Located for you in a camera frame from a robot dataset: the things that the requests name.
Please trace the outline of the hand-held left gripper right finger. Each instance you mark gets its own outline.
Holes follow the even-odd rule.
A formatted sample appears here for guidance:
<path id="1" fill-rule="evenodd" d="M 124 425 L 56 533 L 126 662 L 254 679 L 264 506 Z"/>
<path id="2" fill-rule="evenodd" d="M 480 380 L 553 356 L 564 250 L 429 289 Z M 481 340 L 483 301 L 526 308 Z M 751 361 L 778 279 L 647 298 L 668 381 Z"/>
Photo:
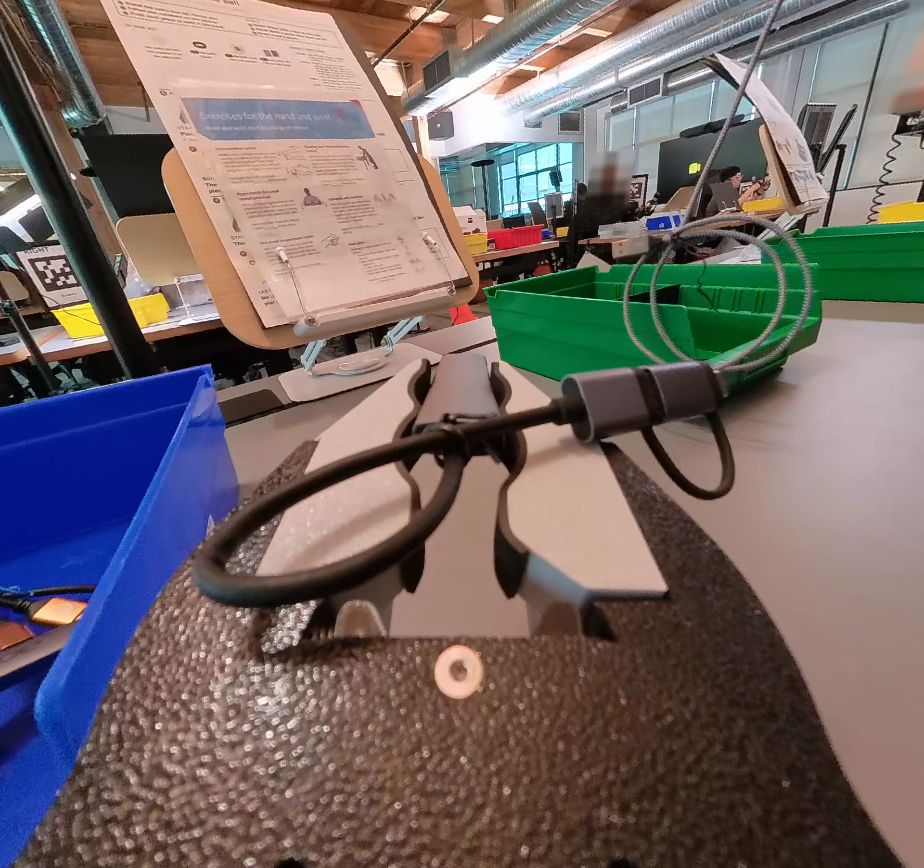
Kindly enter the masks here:
<path id="1" fill-rule="evenodd" d="M 551 608 L 579 619 L 598 601 L 660 600 L 668 585 L 600 444 L 568 424 L 504 433 L 494 528 L 494 571 L 503 594 L 526 607 L 538 631 Z"/>

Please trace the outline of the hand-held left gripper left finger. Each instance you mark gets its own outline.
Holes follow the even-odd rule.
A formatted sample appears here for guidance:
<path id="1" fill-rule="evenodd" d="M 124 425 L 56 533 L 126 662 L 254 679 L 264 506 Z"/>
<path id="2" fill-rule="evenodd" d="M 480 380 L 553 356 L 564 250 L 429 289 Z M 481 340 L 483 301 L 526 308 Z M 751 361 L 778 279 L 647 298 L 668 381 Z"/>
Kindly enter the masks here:
<path id="1" fill-rule="evenodd" d="M 424 365 L 412 361 L 323 432 L 306 472 L 399 437 L 416 413 L 412 387 Z M 376 547 L 410 521 L 415 494 L 409 474 L 389 464 L 308 497 L 282 515 L 256 574 L 321 570 Z"/>

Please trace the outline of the green plastic bin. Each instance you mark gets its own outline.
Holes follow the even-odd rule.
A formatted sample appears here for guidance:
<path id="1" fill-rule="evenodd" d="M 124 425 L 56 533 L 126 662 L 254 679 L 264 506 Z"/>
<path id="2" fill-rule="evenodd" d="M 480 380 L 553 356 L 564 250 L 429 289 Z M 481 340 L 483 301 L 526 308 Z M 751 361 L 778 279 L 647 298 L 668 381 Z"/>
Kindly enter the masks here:
<path id="1" fill-rule="evenodd" d="M 813 299 L 801 329 L 793 327 L 805 302 L 804 276 L 786 262 L 787 295 L 781 320 L 765 343 L 745 357 L 747 370 L 727 374 L 736 392 L 779 370 L 791 354 L 815 343 L 821 330 L 819 268 L 810 264 Z M 581 372 L 649 366 L 626 330 L 622 299 L 633 266 L 572 269 L 508 283 L 487 291 L 502 359 L 553 380 Z M 685 356 L 721 365 L 766 330 L 777 308 L 779 284 L 771 264 L 691 263 L 664 266 L 656 290 L 664 330 Z"/>
<path id="2" fill-rule="evenodd" d="M 821 300 L 923 302 L 922 222 L 795 230 L 792 238 L 816 267 Z"/>

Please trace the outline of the blue plastic bin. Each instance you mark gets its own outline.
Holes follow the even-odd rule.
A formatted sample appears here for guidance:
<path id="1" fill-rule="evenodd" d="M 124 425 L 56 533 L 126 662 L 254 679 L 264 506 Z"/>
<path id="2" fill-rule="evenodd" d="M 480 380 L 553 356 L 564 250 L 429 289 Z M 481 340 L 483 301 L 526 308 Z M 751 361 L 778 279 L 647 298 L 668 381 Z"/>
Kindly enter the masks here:
<path id="1" fill-rule="evenodd" d="M 1 682 L 1 864 L 73 769 L 155 597 L 237 503 L 211 367 L 1 412 L 1 581 L 91 585 L 63 649 Z"/>

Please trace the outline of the grey desk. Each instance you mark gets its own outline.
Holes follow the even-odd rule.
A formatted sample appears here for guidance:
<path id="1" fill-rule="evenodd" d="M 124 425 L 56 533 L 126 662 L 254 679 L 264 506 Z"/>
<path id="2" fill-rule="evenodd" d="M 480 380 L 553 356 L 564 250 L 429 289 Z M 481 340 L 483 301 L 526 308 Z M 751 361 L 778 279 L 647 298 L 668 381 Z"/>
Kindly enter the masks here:
<path id="1" fill-rule="evenodd" d="M 746 577 L 802 669 L 841 762 L 884 838 L 922 866 L 922 305 L 828 301 L 817 342 L 722 410 L 730 496 L 679 494 L 638 435 L 617 446 Z M 231 425 L 240 496 L 375 387 Z M 454 511 L 395 635 L 526 633 L 487 553 L 441 556 L 488 525 Z"/>

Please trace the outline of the clear acrylic stand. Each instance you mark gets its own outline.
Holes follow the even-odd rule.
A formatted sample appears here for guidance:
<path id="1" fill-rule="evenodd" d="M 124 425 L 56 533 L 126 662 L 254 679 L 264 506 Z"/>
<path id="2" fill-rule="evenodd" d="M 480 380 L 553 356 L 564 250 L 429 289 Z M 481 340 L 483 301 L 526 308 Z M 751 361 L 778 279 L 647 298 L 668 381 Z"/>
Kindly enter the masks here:
<path id="1" fill-rule="evenodd" d="M 170 311 L 182 317 L 197 317 L 214 304 L 213 297 L 202 274 L 176 276 L 172 282 L 160 286 Z"/>

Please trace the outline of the document stand with instruction sheet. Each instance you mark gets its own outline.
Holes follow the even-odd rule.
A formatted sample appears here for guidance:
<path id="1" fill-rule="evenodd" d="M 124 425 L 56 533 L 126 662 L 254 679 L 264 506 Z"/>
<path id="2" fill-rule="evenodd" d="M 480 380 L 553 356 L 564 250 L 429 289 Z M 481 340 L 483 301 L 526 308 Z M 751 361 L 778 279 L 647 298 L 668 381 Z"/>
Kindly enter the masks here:
<path id="1" fill-rule="evenodd" d="M 99 0 L 191 188 L 171 202 L 225 326 L 216 268 L 244 293 L 254 346 L 387 326 L 360 372 L 396 365 L 405 331 L 467 304 L 479 279 L 439 177 L 368 59 L 329 13 L 262 0 Z"/>

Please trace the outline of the small wooden board stand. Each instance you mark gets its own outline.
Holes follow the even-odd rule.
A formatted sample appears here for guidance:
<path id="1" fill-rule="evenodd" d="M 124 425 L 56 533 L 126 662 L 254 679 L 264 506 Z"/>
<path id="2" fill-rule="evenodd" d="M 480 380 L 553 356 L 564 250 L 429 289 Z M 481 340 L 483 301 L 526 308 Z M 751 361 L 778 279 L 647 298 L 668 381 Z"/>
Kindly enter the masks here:
<path id="1" fill-rule="evenodd" d="M 177 214 L 122 217 L 115 230 L 145 284 L 172 285 L 201 274 Z"/>

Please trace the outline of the black white tag sign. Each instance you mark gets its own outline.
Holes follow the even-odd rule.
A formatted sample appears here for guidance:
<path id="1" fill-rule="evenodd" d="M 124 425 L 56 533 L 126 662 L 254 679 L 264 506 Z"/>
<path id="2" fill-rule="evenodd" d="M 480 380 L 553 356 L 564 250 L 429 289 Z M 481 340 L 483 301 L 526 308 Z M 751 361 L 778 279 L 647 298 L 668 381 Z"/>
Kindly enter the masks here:
<path id="1" fill-rule="evenodd" d="M 16 258 L 49 309 L 88 302 L 86 292 L 59 243 L 17 252 Z"/>

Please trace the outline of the black stand pole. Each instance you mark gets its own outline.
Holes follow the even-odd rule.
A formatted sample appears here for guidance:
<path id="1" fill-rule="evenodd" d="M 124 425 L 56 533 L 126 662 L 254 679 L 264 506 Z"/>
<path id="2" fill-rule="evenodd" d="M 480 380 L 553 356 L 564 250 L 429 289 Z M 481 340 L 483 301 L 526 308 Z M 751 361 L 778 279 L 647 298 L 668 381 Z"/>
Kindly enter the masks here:
<path id="1" fill-rule="evenodd" d="M 126 377 L 162 374 L 165 368 L 118 283 L 5 29 L 1 30 L 1 116 Z"/>

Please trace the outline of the black monitor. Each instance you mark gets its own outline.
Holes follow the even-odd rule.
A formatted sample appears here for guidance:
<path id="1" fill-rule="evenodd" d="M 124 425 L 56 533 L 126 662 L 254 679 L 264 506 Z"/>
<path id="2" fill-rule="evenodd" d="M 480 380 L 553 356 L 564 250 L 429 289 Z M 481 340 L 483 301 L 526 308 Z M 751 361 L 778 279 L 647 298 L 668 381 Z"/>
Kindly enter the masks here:
<path id="1" fill-rule="evenodd" d="M 707 184 L 719 181 L 721 171 L 732 166 L 741 170 L 744 182 L 767 175 L 769 167 L 758 136 L 763 122 L 742 114 L 735 116 L 716 158 L 706 166 L 722 124 L 715 121 L 691 128 L 660 145 L 656 193 L 662 203 L 678 190 L 693 187 L 702 171 L 708 172 Z"/>

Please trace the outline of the document stand with paper sheet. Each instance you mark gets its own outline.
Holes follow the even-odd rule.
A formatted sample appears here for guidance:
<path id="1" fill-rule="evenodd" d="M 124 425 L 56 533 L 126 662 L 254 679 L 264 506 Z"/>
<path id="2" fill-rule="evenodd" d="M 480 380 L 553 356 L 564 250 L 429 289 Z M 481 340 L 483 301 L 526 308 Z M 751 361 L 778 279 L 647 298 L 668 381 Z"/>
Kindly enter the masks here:
<path id="1" fill-rule="evenodd" d="M 809 144 L 783 104 L 759 77 L 747 67 L 717 53 L 707 64 L 714 72 L 736 86 L 762 119 L 760 144 L 767 161 L 770 180 L 778 190 L 783 209 L 790 215 L 821 211 L 829 196 L 816 171 Z"/>

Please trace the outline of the silver duct with vent grilles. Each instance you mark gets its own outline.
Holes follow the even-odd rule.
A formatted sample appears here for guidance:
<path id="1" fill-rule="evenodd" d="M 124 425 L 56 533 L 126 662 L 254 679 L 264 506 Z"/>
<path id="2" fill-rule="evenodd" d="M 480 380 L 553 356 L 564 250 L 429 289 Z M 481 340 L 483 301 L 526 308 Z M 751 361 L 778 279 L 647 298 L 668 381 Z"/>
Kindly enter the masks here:
<path id="1" fill-rule="evenodd" d="M 617 1 L 529 0 L 468 47 L 452 46 L 425 64 L 422 81 L 402 99 L 403 112 L 426 115 L 452 102 Z"/>

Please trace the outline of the silver spiral duct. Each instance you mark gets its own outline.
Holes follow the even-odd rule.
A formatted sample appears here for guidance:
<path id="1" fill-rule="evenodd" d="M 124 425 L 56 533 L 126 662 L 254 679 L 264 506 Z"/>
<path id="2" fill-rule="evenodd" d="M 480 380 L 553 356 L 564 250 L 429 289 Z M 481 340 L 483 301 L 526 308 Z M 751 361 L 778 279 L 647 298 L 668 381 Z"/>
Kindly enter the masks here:
<path id="1" fill-rule="evenodd" d="M 68 128 L 82 130 L 103 123 L 107 117 L 105 105 L 57 0 L 14 1 L 50 64 Z"/>
<path id="2" fill-rule="evenodd" d="M 686 0 L 507 93 L 501 111 L 536 126 L 752 40 L 775 7 L 775 22 L 787 24 L 850 1 Z"/>

